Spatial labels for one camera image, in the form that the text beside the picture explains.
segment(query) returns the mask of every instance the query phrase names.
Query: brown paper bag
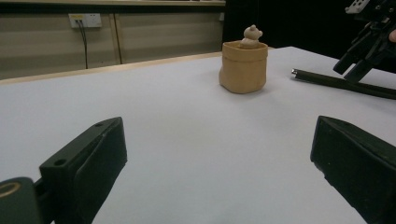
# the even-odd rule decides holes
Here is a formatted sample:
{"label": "brown paper bag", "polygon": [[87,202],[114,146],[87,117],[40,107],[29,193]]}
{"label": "brown paper bag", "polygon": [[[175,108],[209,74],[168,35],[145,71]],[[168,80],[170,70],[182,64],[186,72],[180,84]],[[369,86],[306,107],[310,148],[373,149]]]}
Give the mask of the brown paper bag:
{"label": "brown paper bag", "polygon": [[266,81],[268,46],[259,43],[256,49],[241,49],[240,42],[223,43],[219,83],[234,93],[258,91]]}

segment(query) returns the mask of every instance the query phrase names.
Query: screw hole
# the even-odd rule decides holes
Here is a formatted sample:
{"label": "screw hole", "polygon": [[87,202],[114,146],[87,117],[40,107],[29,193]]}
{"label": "screw hole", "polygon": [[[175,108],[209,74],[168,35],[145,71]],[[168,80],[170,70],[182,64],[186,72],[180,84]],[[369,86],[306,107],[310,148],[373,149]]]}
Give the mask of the screw hole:
{"label": "screw hole", "polygon": [[56,166],[60,166],[60,165],[63,165],[63,164],[65,164],[66,163],[66,160],[58,160],[58,161],[56,161],[54,164],[56,165]]}
{"label": "screw hole", "polygon": [[5,185],[0,186],[0,198],[6,197],[15,191],[17,191],[21,187],[21,184],[18,182],[7,183]]}

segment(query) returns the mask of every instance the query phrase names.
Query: black cable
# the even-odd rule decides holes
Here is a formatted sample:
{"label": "black cable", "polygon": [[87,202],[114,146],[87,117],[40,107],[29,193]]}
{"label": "black cable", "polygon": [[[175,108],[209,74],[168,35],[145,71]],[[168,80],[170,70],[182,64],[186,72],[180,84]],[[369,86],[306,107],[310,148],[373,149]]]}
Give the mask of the black cable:
{"label": "black cable", "polygon": [[82,35],[82,41],[84,42],[84,51],[85,51],[85,68],[88,69],[88,53],[87,53],[87,36],[85,35],[84,24],[82,21],[76,21],[79,27],[79,31]]}
{"label": "black cable", "polygon": [[[116,20],[116,14],[113,13],[112,16],[113,16],[114,21],[115,21]],[[118,27],[117,23],[116,23],[115,27],[116,27],[117,44],[119,46],[118,47],[118,52],[119,52],[119,57],[120,57],[120,64],[122,64],[122,56],[121,56],[121,51],[120,51],[119,27]]]}
{"label": "black cable", "polygon": [[257,0],[257,16],[256,16],[256,26],[257,27],[260,27],[259,20],[260,20],[260,0]]}

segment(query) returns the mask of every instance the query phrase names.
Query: beige wall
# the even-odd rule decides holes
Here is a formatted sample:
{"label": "beige wall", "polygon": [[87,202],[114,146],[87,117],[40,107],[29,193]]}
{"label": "beige wall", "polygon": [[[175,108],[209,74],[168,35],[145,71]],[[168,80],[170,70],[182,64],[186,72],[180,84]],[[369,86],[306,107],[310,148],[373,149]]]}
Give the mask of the beige wall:
{"label": "beige wall", "polygon": [[[219,13],[101,19],[103,27],[86,29],[89,68],[119,64],[120,55],[132,63],[221,50]],[[79,69],[85,69],[84,46],[67,14],[0,15],[0,79]]]}
{"label": "beige wall", "polygon": [[123,63],[221,51],[219,13],[120,15]]}

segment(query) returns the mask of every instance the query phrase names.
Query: electrical outlet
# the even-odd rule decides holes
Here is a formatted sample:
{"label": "electrical outlet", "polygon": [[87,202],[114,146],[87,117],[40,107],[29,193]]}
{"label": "electrical outlet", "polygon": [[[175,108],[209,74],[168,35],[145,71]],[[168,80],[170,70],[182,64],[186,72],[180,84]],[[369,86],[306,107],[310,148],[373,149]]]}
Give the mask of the electrical outlet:
{"label": "electrical outlet", "polygon": [[69,14],[70,25],[72,28],[78,28],[77,21],[82,21],[84,27],[102,27],[102,20],[100,19],[99,13],[74,13]]}
{"label": "electrical outlet", "polygon": [[220,13],[219,21],[224,21],[224,12]]}
{"label": "electrical outlet", "polygon": [[102,27],[102,20],[99,13],[85,14],[87,27]]}

